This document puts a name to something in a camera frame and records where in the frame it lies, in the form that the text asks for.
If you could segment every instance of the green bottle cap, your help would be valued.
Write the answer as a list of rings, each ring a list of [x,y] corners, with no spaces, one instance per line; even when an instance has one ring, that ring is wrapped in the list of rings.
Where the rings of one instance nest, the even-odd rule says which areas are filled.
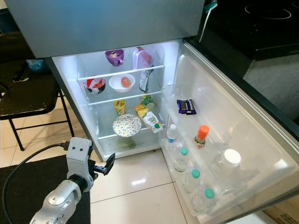
[[[205,190],[205,195],[206,195],[206,197],[209,198],[209,199],[214,198],[214,192],[213,192],[211,189],[209,189],[209,188],[207,188],[207,189]]]
[[[197,179],[200,176],[200,172],[196,169],[192,170],[192,176]]]
[[[187,155],[188,154],[188,149],[187,148],[181,148],[181,154],[182,155]]]

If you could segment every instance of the cardboard box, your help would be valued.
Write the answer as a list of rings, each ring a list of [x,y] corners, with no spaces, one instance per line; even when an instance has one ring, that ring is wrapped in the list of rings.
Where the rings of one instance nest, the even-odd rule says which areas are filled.
[[[299,196],[264,210],[279,224],[299,224]]]

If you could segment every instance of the tile floor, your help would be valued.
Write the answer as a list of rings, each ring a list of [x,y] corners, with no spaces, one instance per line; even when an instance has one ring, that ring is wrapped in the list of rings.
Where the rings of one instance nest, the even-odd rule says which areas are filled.
[[[75,136],[85,133],[67,104]],[[16,127],[65,120],[61,100],[45,115],[14,119]],[[67,123],[19,130],[25,147],[21,151],[8,120],[1,121],[0,167],[20,163],[44,146],[71,138]],[[37,155],[32,161],[65,154],[57,147]],[[95,154],[92,159],[100,162]],[[175,183],[172,182],[161,150],[117,159],[107,176],[99,176],[91,190],[92,224],[198,224],[197,218],[183,212]]]

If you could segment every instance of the white lid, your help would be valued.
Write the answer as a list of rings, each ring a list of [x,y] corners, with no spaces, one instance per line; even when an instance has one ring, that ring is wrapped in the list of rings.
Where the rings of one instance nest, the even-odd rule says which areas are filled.
[[[222,159],[230,166],[238,166],[241,162],[241,155],[233,149],[227,149],[222,154]]]
[[[172,129],[172,130],[177,129],[177,126],[176,125],[170,125],[170,129]]]

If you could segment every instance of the purple cup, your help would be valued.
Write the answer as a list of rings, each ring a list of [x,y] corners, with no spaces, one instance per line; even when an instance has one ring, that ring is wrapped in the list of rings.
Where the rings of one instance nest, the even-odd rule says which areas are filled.
[[[116,53],[119,56],[118,57],[110,57],[109,55],[112,53]],[[113,65],[113,66],[120,66],[123,64],[123,57],[124,57],[124,51],[122,49],[119,50],[109,50],[105,52],[107,60]]]

